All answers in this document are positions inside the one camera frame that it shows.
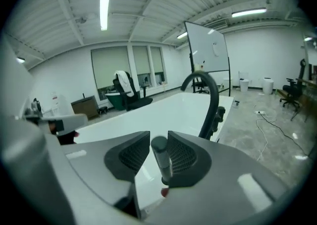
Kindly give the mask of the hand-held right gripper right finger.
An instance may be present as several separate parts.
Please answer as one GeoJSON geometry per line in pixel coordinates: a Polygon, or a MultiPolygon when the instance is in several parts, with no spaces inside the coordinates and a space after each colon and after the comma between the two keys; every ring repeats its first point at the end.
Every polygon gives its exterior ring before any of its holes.
{"type": "Polygon", "coordinates": [[[242,151],[169,131],[151,147],[167,185],[149,225],[260,223],[288,192],[278,176],[242,151]]]}

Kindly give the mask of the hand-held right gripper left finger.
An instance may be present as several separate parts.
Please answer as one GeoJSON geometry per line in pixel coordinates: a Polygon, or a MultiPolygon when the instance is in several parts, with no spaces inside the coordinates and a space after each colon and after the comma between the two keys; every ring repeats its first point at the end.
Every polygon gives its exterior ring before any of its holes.
{"type": "Polygon", "coordinates": [[[72,168],[101,200],[137,218],[135,177],[150,151],[150,132],[62,147],[72,168]]]}

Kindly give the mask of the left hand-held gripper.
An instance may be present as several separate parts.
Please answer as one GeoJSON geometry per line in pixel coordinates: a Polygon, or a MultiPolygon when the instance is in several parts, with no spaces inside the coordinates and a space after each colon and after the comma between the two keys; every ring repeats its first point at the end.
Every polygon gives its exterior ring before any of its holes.
{"type": "Polygon", "coordinates": [[[42,107],[37,98],[33,99],[30,108],[25,109],[24,118],[28,121],[39,121],[41,119],[41,130],[58,136],[76,131],[88,123],[85,114],[43,117],[42,107]]]}

